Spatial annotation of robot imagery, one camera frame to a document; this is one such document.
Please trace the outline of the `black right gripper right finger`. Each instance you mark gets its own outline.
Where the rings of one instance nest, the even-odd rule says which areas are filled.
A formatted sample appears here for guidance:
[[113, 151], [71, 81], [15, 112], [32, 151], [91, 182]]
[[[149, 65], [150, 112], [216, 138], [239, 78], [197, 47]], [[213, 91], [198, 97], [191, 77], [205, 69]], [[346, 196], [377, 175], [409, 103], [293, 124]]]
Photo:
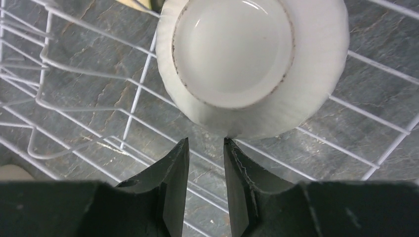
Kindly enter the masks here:
[[416, 237], [419, 187], [403, 181], [291, 183], [224, 140], [234, 237]]

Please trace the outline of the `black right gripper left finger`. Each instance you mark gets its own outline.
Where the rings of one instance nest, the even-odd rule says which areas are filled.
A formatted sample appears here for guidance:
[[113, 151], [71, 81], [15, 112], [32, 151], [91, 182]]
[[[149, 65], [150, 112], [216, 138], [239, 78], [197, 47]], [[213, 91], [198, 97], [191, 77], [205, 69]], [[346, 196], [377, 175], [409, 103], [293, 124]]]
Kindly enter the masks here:
[[3, 237], [180, 237], [189, 141], [111, 186], [101, 181], [2, 181]]

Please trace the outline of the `cream floral plate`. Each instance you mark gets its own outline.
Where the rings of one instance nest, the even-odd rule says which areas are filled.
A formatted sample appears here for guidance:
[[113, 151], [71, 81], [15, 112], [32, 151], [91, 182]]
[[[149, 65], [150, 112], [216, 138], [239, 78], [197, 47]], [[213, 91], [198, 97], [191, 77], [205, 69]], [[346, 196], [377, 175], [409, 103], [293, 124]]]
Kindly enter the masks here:
[[165, 0], [116, 0], [133, 9], [146, 12], [148, 10], [161, 13]]

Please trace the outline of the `white round bowl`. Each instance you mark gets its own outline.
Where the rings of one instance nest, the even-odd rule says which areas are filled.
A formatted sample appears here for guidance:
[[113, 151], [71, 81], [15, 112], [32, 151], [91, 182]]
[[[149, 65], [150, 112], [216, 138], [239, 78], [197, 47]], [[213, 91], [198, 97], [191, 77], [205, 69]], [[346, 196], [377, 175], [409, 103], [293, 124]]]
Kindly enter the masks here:
[[342, 0], [167, 0], [156, 56], [167, 93], [189, 120], [254, 140], [320, 109], [349, 42]]

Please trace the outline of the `small white blue cup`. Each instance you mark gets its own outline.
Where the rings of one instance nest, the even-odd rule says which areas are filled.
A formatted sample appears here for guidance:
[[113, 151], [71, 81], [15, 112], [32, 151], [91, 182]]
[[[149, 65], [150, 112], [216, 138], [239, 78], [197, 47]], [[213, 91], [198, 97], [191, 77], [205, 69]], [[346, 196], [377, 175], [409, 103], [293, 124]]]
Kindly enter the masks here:
[[7, 164], [0, 167], [1, 181], [33, 181], [35, 178], [23, 168]]

